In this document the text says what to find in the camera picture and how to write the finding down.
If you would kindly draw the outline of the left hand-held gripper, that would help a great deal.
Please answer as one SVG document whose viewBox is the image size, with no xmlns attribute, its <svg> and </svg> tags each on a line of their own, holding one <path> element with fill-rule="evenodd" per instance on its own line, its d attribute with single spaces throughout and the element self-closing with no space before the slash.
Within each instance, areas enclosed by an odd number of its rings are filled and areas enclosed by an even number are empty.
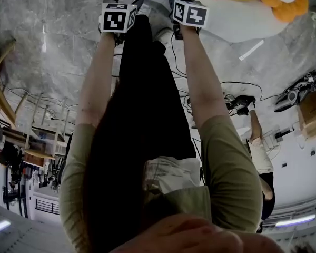
<svg viewBox="0 0 316 253">
<path fill-rule="evenodd" d="M 121 3 L 120 0 L 104 0 L 98 18 L 99 33 L 112 33 L 115 46 L 121 45 L 126 33 L 133 27 L 143 3 L 144 0 L 134 0 L 130 4 Z"/>
</svg>

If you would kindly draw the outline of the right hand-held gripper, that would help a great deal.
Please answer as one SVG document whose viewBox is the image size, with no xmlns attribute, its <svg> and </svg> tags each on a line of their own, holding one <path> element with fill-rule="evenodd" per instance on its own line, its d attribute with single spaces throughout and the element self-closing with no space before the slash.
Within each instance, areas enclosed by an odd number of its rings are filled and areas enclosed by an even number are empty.
<svg viewBox="0 0 316 253">
<path fill-rule="evenodd" d="M 172 7 L 173 34 L 176 40 L 183 40 L 180 25 L 189 26 L 199 34 L 206 27 L 209 8 L 196 0 L 174 0 Z"/>
</svg>

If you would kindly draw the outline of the person's left forearm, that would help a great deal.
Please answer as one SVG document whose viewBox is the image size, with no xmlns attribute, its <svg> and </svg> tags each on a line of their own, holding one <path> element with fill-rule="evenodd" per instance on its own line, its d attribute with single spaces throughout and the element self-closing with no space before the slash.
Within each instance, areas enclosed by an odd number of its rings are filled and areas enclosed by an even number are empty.
<svg viewBox="0 0 316 253">
<path fill-rule="evenodd" d="M 97 127 L 111 96 L 115 41 L 112 33 L 102 33 L 80 92 L 75 125 Z"/>
</svg>

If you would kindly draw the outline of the person's right forearm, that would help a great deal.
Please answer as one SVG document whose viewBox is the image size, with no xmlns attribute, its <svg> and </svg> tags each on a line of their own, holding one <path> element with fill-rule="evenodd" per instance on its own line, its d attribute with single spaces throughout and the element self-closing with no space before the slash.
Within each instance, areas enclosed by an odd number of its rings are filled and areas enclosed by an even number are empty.
<svg viewBox="0 0 316 253">
<path fill-rule="evenodd" d="M 180 26 L 192 115 L 198 129 L 210 118 L 227 116 L 220 81 L 195 28 Z"/>
</svg>

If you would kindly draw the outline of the white round table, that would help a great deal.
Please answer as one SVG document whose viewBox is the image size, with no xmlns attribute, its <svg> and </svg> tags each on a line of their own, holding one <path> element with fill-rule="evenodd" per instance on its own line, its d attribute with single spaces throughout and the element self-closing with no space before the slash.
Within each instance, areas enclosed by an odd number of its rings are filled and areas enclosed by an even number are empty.
<svg viewBox="0 0 316 253">
<path fill-rule="evenodd" d="M 205 31 L 231 43 L 270 37 L 287 27 L 287 23 L 275 18 L 272 9 L 261 0 L 196 1 L 209 8 Z"/>
</svg>

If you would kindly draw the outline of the white shoe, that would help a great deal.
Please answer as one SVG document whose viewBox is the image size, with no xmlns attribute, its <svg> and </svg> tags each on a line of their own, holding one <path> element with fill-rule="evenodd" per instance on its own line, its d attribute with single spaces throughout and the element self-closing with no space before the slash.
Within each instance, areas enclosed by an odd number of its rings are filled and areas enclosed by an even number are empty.
<svg viewBox="0 0 316 253">
<path fill-rule="evenodd" d="M 156 33 L 156 35 L 154 36 L 154 40 L 159 41 L 163 44 L 167 44 L 170 41 L 172 34 L 173 34 L 173 30 L 169 27 L 165 27 L 165 28 L 160 29 Z"/>
</svg>

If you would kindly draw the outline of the black trousers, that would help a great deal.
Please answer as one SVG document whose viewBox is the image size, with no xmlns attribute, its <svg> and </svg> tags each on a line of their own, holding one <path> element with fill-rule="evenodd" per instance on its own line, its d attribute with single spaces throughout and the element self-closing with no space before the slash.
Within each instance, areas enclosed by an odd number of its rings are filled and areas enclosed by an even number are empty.
<svg viewBox="0 0 316 253">
<path fill-rule="evenodd" d="M 138 15 L 121 59 L 120 89 L 125 119 L 122 148 L 141 160 L 195 158 L 180 96 L 165 46 L 153 40 L 149 18 Z"/>
</svg>

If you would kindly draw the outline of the spare grey gripper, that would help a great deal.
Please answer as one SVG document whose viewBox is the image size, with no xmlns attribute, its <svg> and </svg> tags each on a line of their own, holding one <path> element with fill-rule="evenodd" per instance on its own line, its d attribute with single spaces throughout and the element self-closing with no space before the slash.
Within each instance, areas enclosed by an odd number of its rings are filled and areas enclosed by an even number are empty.
<svg viewBox="0 0 316 253">
<path fill-rule="evenodd" d="M 280 113 L 300 104 L 309 93 L 315 90 L 316 71 L 314 70 L 296 80 L 290 87 L 283 91 L 276 100 L 274 112 Z"/>
</svg>

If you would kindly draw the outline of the wooden oval side table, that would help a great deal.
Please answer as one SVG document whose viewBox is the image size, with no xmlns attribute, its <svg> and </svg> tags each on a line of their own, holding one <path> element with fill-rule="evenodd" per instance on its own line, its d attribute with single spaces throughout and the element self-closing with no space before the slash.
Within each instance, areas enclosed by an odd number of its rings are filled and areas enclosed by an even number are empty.
<svg viewBox="0 0 316 253">
<path fill-rule="evenodd" d="M 3 51 L 2 55 L 0 56 L 0 65 L 7 57 L 9 52 L 15 47 L 16 39 L 13 39 L 7 45 L 7 48 Z M 4 96 L 2 90 L 0 89 L 0 116 L 2 120 L 5 120 L 12 128 L 16 128 L 15 120 L 16 120 L 16 113 L 11 108 L 10 104 L 8 103 L 6 97 Z"/>
</svg>

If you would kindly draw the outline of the cardboard box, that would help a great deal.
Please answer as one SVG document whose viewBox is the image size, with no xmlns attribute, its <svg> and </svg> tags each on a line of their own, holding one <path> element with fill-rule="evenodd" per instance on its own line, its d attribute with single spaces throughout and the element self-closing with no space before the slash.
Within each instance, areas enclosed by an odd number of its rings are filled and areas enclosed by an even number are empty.
<svg viewBox="0 0 316 253">
<path fill-rule="evenodd" d="M 301 133 L 307 138 L 316 137 L 316 91 L 309 93 L 299 104 L 298 117 Z"/>
</svg>

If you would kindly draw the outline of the olive and white shirt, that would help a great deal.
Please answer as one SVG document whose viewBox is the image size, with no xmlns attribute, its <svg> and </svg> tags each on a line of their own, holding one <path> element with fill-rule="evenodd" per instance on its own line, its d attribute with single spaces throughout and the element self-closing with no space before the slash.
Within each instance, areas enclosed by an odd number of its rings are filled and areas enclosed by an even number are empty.
<svg viewBox="0 0 316 253">
<path fill-rule="evenodd" d="M 76 127 L 60 189 L 60 218 L 77 253 L 88 253 L 83 219 L 83 180 L 95 128 Z M 219 227 L 256 232 L 262 214 L 258 172 L 232 122 L 223 116 L 208 119 L 200 128 L 206 185 L 150 195 L 152 214 L 161 208 L 211 220 Z"/>
</svg>

